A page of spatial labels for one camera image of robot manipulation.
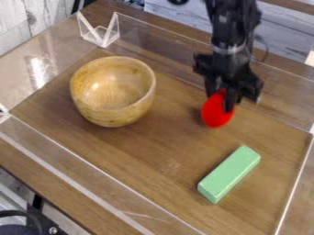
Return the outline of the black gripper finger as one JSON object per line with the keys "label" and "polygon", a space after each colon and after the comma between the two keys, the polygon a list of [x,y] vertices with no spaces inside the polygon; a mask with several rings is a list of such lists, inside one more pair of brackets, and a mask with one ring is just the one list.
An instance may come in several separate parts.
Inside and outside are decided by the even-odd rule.
{"label": "black gripper finger", "polygon": [[225,112],[229,113],[233,111],[236,104],[240,101],[240,93],[238,90],[234,89],[233,87],[229,87],[226,89],[226,94],[224,98],[224,107],[225,107]]}
{"label": "black gripper finger", "polygon": [[221,79],[218,76],[206,76],[205,77],[205,90],[206,95],[211,96],[221,87]]}

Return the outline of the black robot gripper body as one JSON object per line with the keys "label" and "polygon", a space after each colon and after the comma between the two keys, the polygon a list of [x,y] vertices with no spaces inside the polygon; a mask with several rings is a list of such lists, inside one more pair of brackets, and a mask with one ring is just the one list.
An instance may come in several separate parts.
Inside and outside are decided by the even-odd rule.
{"label": "black robot gripper body", "polygon": [[240,101],[248,98],[258,103],[262,97],[264,81],[250,68],[252,50],[225,55],[217,52],[194,54],[194,72],[203,77],[218,76],[221,88],[238,90]]}

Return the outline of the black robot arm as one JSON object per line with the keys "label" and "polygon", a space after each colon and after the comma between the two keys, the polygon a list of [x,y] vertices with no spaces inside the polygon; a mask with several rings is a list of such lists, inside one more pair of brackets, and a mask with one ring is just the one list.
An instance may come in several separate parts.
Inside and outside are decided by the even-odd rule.
{"label": "black robot arm", "polygon": [[194,71],[205,78],[209,97],[225,90],[224,110],[232,112],[244,97],[258,102],[262,95],[264,81],[250,67],[262,11],[257,0],[203,2],[213,25],[213,52],[194,55]]}

